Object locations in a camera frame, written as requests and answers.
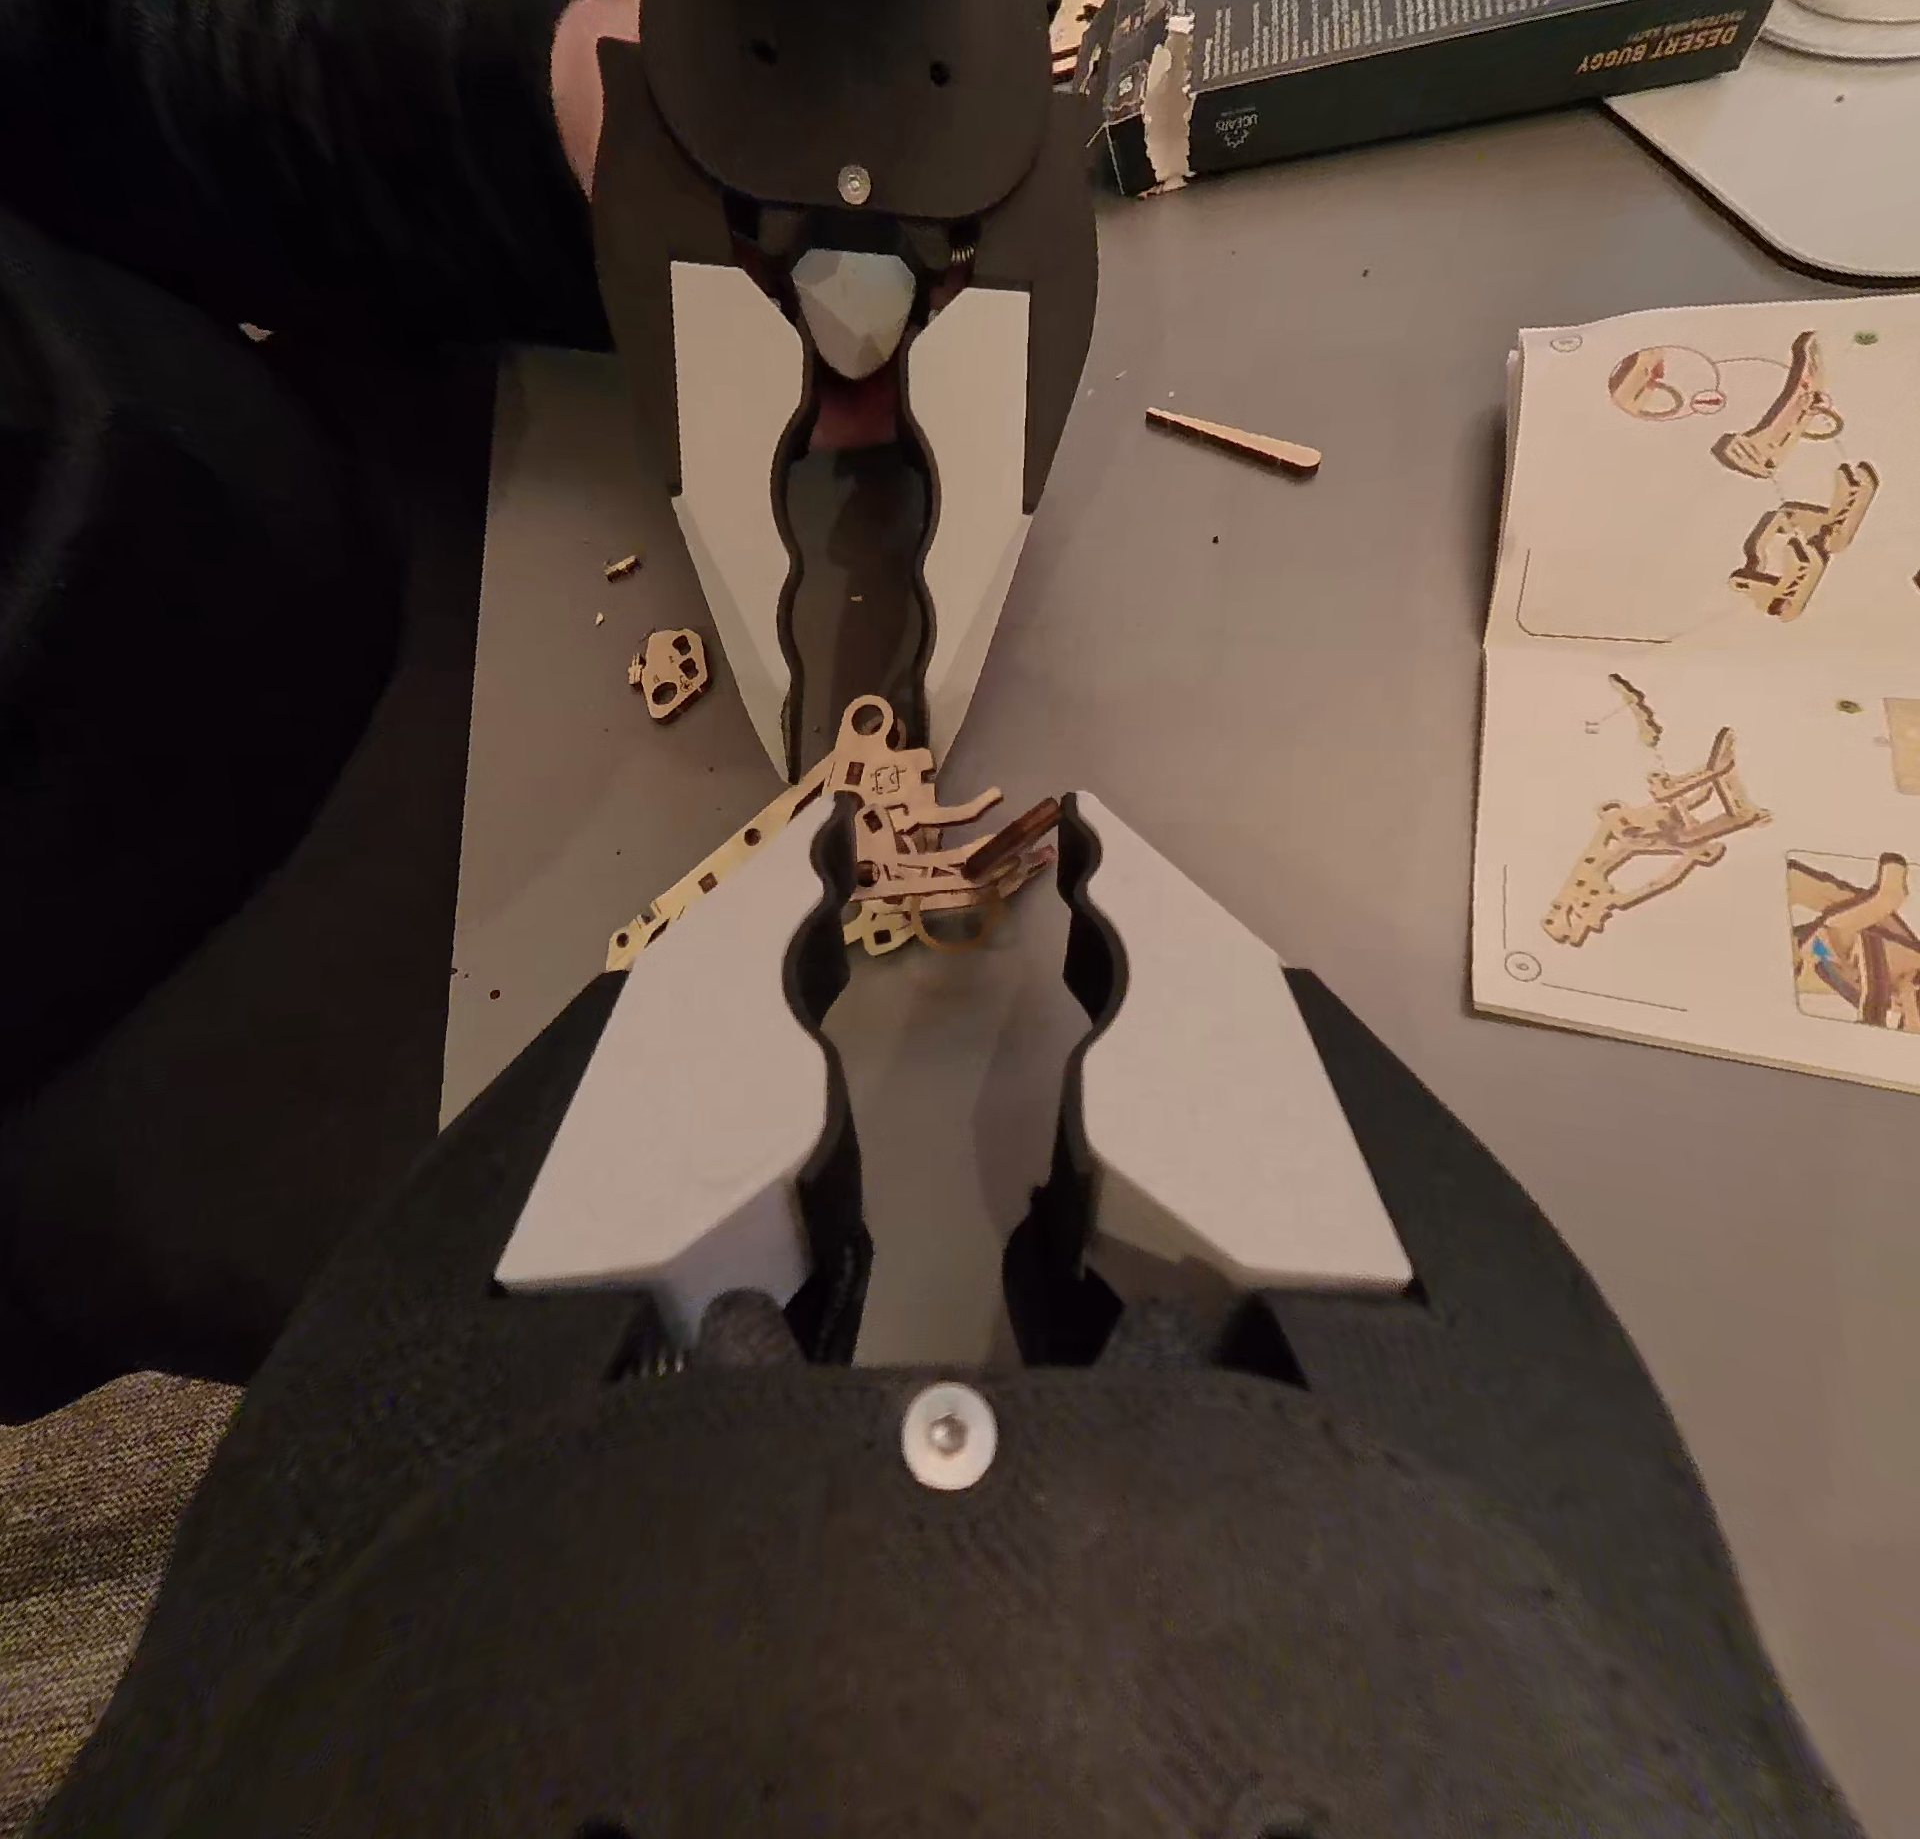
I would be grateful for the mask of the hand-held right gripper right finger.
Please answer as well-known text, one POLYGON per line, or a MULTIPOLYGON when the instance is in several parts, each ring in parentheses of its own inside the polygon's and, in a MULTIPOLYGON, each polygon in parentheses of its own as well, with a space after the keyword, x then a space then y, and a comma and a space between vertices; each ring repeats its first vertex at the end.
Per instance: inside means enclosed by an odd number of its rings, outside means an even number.
POLYGON ((1086 1031, 1008 1241, 1021 1358, 1091 1365, 1149 1304, 1233 1343, 1255 1300, 1402 1300, 1411 1253, 1280 953, 1086 792, 1056 877, 1086 1031))

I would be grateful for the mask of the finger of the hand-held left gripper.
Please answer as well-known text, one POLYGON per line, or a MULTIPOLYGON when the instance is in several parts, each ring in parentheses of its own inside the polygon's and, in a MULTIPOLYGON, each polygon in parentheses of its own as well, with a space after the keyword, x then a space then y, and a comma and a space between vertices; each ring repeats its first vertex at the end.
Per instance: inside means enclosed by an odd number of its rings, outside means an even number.
POLYGON ((1030 528, 1023 503, 1029 293, 966 287, 916 336, 904 401, 931 462, 922 578, 929 744, 947 759, 989 660, 1030 528))
POLYGON ((804 339, 734 265, 671 263, 679 489, 676 516, 710 622, 769 761, 794 772, 794 667, 780 604, 794 556, 773 467, 804 401, 804 339))

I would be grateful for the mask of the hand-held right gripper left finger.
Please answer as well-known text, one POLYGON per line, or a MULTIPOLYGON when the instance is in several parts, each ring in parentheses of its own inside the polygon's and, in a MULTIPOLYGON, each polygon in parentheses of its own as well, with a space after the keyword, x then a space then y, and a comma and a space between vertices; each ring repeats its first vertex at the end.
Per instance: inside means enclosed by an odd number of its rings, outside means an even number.
POLYGON ((875 1263, 840 1054, 856 802, 823 798, 495 1079, 541 1085, 508 1297, 639 1295, 691 1346, 759 1292, 801 1351, 856 1351, 875 1263))

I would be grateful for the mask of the wooden model lever assembly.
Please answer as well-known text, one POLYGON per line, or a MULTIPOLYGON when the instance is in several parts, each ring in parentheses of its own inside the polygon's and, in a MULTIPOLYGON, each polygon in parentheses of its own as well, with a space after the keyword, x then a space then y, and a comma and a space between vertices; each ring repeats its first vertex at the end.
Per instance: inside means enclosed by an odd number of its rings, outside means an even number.
POLYGON ((856 881, 843 938, 871 957, 914 942, 970 951, 995 935, 1012 898, 1056 862, 1066 807, 1048 796, 979 833, 1003 793, 944 803, 933 751, 900 745, 895 730, 880 697, 860 697, 843 714, 828 763, 828 793, 856 800, 856 881))

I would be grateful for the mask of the person's left forearm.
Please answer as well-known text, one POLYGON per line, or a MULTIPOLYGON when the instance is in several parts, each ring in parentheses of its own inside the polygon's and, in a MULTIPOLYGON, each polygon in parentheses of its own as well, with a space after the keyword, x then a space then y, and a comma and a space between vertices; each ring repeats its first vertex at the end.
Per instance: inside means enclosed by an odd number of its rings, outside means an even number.
POLYGON ((4 214, 221 320, 606 351, 570 0, 3 0, 4 214))

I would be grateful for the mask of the person's left hand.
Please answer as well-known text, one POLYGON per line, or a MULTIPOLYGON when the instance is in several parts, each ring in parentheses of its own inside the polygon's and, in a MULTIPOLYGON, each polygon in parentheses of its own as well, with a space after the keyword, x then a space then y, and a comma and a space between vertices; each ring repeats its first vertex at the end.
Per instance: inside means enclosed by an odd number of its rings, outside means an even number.
POLYGON ((605 124, 601 45, 635 45, 644 0, 570 0, 548 54, 551 112, 569 171, 591 196, 605 124))

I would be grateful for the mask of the wooden wedge stick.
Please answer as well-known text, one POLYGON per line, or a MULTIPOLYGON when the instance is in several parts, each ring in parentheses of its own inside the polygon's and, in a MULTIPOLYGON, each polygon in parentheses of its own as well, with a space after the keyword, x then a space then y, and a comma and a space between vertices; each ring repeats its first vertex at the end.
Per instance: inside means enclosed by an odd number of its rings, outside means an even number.
POLYGON ((1145 421, 1159 434, 1185 437, 1190 442, 1226 452, 1235 459, 1261 464, 1265 467, 1273 467, 1293 475, 1314 475, 1323 465, 1323 454, 1318 448, 1310 448, 1267 434, 1229 427, 1200 415, 1170 411, 1164 408, 1149 408, 1145 411, 1145 421))

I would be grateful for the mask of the small wooden plate with holes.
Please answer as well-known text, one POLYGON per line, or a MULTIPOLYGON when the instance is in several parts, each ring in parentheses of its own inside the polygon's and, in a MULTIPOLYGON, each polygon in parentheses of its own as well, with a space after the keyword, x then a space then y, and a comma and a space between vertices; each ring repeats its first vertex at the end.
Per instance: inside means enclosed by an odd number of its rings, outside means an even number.
POLYGON ((652 724, 676 723, 708 694, 708 633, 695 627, 650 629, 628 657, 623 684, 652 724))

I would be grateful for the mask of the dark cardboard kit box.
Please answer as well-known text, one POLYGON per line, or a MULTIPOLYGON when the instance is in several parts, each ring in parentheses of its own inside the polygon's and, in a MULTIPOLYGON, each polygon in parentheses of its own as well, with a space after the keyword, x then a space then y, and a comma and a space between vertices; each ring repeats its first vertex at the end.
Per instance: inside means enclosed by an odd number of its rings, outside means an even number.
POLYGON ((1123 196, 1725 75, 1775 0, 1105 0, 1076 91, 1123 196))

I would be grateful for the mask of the open instruction booklet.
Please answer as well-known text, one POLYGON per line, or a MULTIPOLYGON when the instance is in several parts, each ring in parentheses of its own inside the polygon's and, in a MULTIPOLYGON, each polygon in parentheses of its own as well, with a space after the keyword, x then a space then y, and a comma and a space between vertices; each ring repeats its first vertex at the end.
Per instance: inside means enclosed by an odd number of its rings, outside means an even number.
POLYGON ((1523 331, 1471 1001, 1919 1087, 1919 299, 1523 331))

